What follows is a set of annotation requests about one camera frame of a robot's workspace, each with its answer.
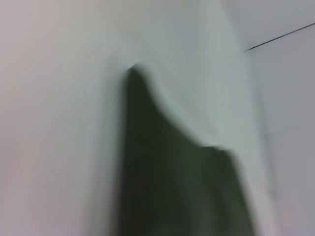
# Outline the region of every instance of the black wire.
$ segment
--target black wire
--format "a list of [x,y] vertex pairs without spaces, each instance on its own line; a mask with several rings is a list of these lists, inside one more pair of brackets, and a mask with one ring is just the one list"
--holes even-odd
[[266,43],[270,43],[270,42],[272,42],[272,41],[274,41],[274,40],[276,40],[276,39],[278,39],[278,38],[282,38],[282,37],[284,37],[284,36],[287,36],[287,35],[289,35],[289,34],[295,33],[295,32],[297,32],[297,31],[299,31],[299,30],[303,30],[303,29],[305,29],[305,28],[307,28],[307,27],[310,27],[310,26],[313,26],[313,25],[315,25],[315,23],[310,24],[310,25],[308,25],[308,26],[305,26],[305,27],[303,27],[303,28],[297,29],[297,30],[292,31],[292,32],[290,32],[290,33],[286,33],[285,35],[282,35],[282,36],[280,36],[280,37],[271,39],[271,40],[269,40],[269,41],[267,41],[267,42],[264,42],[264,43],[262,43],[262,44],[259,44],[259,45],[257,45],[257,46],[254,46],[254,47],[252,47],[252,48],[249,48],[249,49],[246,50],[246,52],[249,51],[249,50],[251,50],[251,49],[257,48],[257,47],[259,47],[259,46],[261,46],[261,45],[264,45],[264,44],[266,44]]

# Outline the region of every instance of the dark green object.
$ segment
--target dark green object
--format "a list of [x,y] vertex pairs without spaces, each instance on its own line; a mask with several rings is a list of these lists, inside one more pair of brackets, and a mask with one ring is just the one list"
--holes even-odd
[[125,84],[118,236],[253,236],[230,153],[185,137],[140,71],[129,69]]

